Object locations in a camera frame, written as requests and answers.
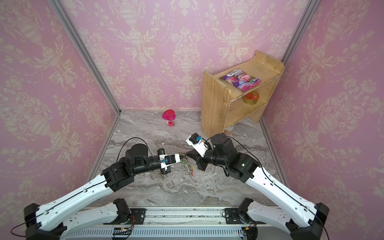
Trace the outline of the metal key organizer plate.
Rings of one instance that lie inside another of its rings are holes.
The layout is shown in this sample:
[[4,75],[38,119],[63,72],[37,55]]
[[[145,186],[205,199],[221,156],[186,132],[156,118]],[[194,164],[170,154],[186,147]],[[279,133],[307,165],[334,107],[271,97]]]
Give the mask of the metal key organizer plate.
[[194,168],[193,168],[192,164],[189,162],[189,158],[187,157],[187,159],[185,161],[181,161],[181,163],[184,166],[184,168],[186,169],[186,171],[191,175],[191,170],[194,171]]

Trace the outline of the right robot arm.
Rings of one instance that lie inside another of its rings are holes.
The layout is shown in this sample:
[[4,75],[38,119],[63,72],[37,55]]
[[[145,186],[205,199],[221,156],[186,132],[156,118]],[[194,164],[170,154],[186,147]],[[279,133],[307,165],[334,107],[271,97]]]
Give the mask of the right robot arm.
[[235,139],[217,134],[205,141],[200,135],[190,135],[186,142],[193,147],[187,156],[195,160],[198,169],[208,165],[221,167],[226,176],[245,183],[268,197],[276,207],[268,207],[245,198],[238,207],[245,224],[262,222],[288,233],[293,240],[319,240],[326,233],[325,223],[329,208],[314,204],[297,195],[274,178],[250,152],[240,153]]

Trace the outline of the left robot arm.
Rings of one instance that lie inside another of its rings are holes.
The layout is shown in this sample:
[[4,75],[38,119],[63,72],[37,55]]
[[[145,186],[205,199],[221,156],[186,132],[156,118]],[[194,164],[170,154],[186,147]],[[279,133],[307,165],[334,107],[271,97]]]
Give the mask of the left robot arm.
[[184,158],[184,154],[167,155],[164,149],[158,149],[156,156],[150,156],[147,145],[135,144],[124,157],[78,189],[50,203],[25,207],[23,224],[26,230],[22,238],[60,240],[95,225],[134,225],[135,216],[124,199],[116,199],[94,210],[83,208],[133,183],[138,174],[159,170],[166,175],[171,172],[172,165]]

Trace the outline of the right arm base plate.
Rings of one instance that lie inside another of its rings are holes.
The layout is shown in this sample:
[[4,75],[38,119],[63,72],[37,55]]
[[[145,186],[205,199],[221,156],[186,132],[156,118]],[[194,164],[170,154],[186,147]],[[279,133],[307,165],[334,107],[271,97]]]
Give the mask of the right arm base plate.
[[225,208],[224,218],[227,225],[249,224],[251,222],[246,213],[238,208]]

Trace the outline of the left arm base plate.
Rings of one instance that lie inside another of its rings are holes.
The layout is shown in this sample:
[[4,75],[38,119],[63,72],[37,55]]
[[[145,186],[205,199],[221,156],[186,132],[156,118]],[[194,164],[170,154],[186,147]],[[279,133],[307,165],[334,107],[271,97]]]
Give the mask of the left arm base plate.
[[145,208],[133,208],[129,209],[127,213],[124,213],[120,220],[120,225],[143,225],[146,217]]

